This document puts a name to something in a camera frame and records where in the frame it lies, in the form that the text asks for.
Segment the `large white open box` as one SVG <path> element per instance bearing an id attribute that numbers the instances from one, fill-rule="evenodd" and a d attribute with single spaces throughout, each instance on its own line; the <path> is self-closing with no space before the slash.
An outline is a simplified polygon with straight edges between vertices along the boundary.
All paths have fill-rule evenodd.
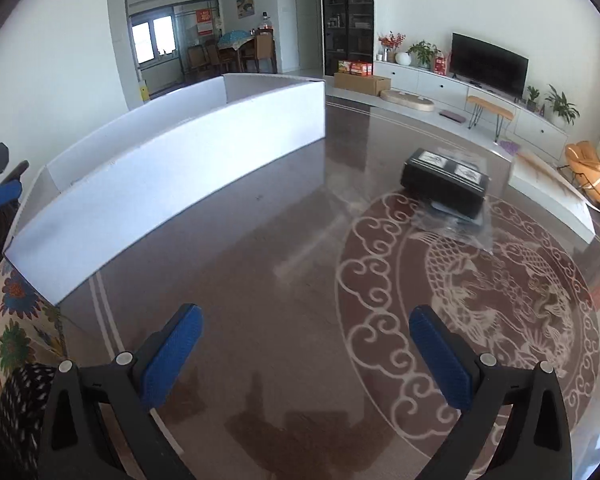
<path id="1" fill-rule="evenodd" d="M 325 136 L 324 80 L 228 74 L 114 119 L 42 167 L 5 249 L 59 304 L 212 193 Z"/>

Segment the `floral cushion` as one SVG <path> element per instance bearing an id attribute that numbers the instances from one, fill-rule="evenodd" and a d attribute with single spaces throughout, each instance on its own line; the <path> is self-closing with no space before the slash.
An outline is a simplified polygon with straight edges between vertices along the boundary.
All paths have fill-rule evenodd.
<path id="1" fill-rule="evenodd" d="M 22 374 L 30 410 L 46 407 L 55 370 L 67 357 L 60 309 L 7 260 L 0 263 L 0 400 Z"/>

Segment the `clear plastic bag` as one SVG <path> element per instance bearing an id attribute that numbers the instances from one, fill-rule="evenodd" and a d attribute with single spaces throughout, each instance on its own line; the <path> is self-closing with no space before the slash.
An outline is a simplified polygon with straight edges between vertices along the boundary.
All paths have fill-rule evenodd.
<path id="1" fill-rule="evenodd" d="M 492 219 L 489 208 L 484 204 L 476 218 L 469 218 L 457 210 L 439 202 L 423 203 L 412 217 L 412 225 L 423 231 L 493 252 Z"/>

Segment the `black rectangular box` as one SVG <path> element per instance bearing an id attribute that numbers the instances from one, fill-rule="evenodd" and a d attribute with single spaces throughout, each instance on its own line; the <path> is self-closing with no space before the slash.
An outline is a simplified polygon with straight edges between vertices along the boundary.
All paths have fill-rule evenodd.
<path id="1" fill-rule="evenodd" d="M 470 162 L 419 148 L 404 162 L 400 183 L 419 200 L 475 220 L 486 199 L 490 178 Z"/>

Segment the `far dining table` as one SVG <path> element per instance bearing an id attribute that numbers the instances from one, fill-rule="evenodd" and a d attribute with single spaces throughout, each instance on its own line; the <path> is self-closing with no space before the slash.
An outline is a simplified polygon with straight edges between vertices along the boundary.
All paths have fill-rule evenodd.
<path id="1" fill-rule="evenodd" d="M 232 72 L 246 72 L 250 64 L 256 72 L 260 70 L 260 62 L 256 55 L 256 37 L 254 32 L 232 30 L 219 39 L 219 56 L 230 64 Z"/>

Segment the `purple floor mat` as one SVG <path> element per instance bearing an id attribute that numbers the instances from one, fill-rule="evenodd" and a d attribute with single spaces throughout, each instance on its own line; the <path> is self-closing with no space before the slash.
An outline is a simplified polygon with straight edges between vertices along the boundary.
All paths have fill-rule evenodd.
<path id="1" fill-rule="evenodd" d="M 500 142 L 498 142 L 498 145 L 504 150 L 506 151 L 507 154 L 515 156 L 518 154 L 518 152 L 521 150 L 521 145 L 513 142 L 513 141 L 509 141 L 509 140 L 501 140 Z"/>

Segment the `white tv cabinet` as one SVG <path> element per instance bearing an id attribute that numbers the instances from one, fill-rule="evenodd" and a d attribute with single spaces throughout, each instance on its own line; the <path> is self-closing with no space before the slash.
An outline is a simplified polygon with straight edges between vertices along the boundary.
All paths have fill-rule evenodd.
<path id="1" fill-rule="evenodd" d="M 445 110 L 464 113 L 467 119 L 475 115 L 477 100 L 488 102 L 478 129 L 486 130 L 492 139 L 498 133 L 500 140 L 516 142 L 547 162 L 562 159 L 567 133 L 519 104 L 458 79 L 396 63 L 376 62 L 374 74 L 389 78 L 393 89 L 423 96 Z"/>

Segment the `small potted plant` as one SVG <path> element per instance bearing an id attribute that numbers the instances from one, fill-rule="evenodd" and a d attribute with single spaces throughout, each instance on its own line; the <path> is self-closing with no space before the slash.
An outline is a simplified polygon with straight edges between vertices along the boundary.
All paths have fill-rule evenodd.
<path id="1" fill-rule="evenodd" d="M 540 90 L 533 86 L 527 87 L 526 107 L 529 112 L 535 113 L 538 108 Z"/>

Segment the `round beige floor mat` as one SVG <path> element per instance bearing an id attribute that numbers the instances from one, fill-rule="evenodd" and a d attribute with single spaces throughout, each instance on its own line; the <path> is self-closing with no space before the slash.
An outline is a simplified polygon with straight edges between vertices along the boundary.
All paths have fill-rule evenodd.
<path id="1" fill-rule="evenodd" d="M 411 110 L 425 113 L 434 111 L 434 102 L 422 96 L 416 96 L 416 94 L 396 90 L 381 90 L 379 97 L 386 102 L 407 107 Z"/>

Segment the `black flat television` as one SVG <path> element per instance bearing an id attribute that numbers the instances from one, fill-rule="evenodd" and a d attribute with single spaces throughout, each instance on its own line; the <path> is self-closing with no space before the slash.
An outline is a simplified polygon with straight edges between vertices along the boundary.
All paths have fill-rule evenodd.
<path id="1" fill-rule="evenodd" d="M 521 99 L 526 88 L 528 58 L 495 44 L 458 34 L 452 35 L 449 72 Z"/>

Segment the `cardboard box on floor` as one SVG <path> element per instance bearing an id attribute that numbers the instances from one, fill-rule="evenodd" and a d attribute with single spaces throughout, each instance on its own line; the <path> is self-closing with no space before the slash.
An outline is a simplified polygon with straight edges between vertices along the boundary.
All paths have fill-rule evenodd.
<path id="1" fill-rule="evenodd" d="M 363 93 L 366 96 L 380 96 L 381 92 L 391 89 L 391 79 L 381 76 L 336 73 L 334 86 L 342 90 Z"/>

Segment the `red gift box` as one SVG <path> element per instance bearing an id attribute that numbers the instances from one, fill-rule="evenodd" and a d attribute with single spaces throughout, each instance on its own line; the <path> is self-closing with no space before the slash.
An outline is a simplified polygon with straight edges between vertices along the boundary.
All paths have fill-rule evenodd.
<path id="1" fill-rule="evenodd" d="M 432 61 L 432 71 L 437 75 L 446 76 L 449 73 L 449 58 L 438 54 Z"/>

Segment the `black glass display cabinet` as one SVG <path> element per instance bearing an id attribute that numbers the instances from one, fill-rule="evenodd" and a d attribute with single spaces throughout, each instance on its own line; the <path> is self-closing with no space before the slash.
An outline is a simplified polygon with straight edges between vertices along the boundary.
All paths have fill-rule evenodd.
<path id="1" fill-rule="evenodd" d="M 373 62 L 374 0 L 323 0 L 323 25 L 327 76 L 340 61 Z"/>

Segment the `round white vase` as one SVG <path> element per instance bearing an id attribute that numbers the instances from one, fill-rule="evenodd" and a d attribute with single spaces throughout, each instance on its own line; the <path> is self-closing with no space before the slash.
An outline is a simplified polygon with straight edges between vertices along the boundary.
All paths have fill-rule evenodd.
<path id="1" fill-rule="evenodd" d="M 394 62 L 401 66 L 410 66 L 412 64 L 412 58 L 407 52 L 396 52 Z"/>

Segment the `framed wall painting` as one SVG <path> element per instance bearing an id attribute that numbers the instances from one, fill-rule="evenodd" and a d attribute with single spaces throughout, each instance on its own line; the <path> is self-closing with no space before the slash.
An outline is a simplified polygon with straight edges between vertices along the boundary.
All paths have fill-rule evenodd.
<path id="1" fill-rule="evenodd" d="M 254 14 L 254 0 L 236 0 L 238 18 L 249 18 Z"/>

